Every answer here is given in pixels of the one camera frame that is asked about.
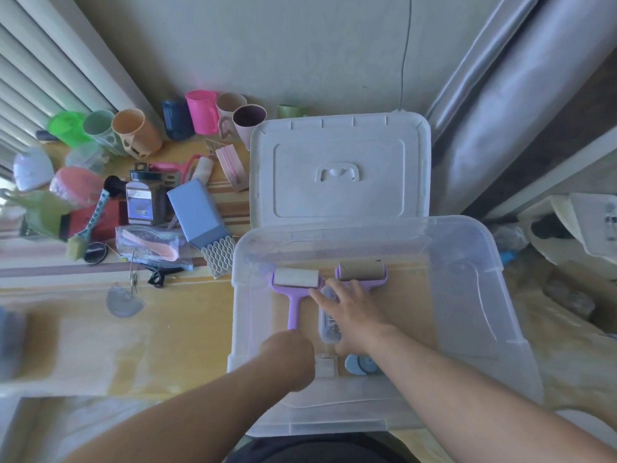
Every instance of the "curtain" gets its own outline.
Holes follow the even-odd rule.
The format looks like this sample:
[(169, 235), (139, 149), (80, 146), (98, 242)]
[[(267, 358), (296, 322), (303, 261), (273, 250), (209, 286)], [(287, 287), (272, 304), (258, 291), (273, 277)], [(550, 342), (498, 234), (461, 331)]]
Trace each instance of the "curtain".
[(431, 214), (461, 213), (521, 154), (617, 45), (616, 14), (617, 0), (502, 1), (428, 112)]

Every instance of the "person's right hand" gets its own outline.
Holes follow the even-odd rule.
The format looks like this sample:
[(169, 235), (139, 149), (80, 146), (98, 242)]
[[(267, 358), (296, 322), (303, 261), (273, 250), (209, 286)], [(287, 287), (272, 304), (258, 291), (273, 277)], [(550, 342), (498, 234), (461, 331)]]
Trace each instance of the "person's right hand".
[(378, 341), (384, 329), (393, 327), (359, 281), (350, 281), (349, 289), (334, 278), (327, 280), (326, 284), (334, 289), (340, 303), (328, 299), (316, 289), (310, 290), (310, 296), (335, 319), (341, 330), (341, 341), (336, 344), (336, 352), (340, 356), (370, 355), (371, 343)]

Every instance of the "white plastic lid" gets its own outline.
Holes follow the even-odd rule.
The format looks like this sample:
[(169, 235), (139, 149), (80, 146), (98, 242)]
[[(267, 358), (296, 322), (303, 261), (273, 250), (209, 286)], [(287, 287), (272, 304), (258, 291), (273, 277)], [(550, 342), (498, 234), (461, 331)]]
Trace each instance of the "white plastic lid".
[(430, 176), (417, 113), (269, 120), (251, 137), (251, 225), (428, 216)]

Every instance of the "green brush handle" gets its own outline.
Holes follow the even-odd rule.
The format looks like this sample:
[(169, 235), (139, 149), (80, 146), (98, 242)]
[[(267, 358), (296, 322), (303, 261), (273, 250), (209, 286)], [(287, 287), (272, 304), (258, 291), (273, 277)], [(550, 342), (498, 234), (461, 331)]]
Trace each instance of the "green brush handle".
[(90, 234), (92, 233), (92, 229), (96, 226), (96, 223), (99, 221), (101, 214), (103, 214), (103, 210), (105, 209), (105, 205), (109, 201), (109, 192), (107, 190), (103, 190), (101, 192), (101, 196), (99, 197), (99, 202), (96, 204), (96, 208), (94, 209), (94, 214), (88, 221), (88, 225), (83, 231), (79, 231), (75, 234), (75, 236), (82, 237), (86, 240), (90, 239)]

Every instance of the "lint roller handle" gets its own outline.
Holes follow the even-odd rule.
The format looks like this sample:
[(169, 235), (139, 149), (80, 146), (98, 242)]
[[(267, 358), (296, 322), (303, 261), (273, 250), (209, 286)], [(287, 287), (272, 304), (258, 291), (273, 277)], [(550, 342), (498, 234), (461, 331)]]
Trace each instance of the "lint roller handle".
[(300, 299), (295, 295), (289, 296), (289, 319), (287, 320), (288, 330), (299, 330), (300, 325)]

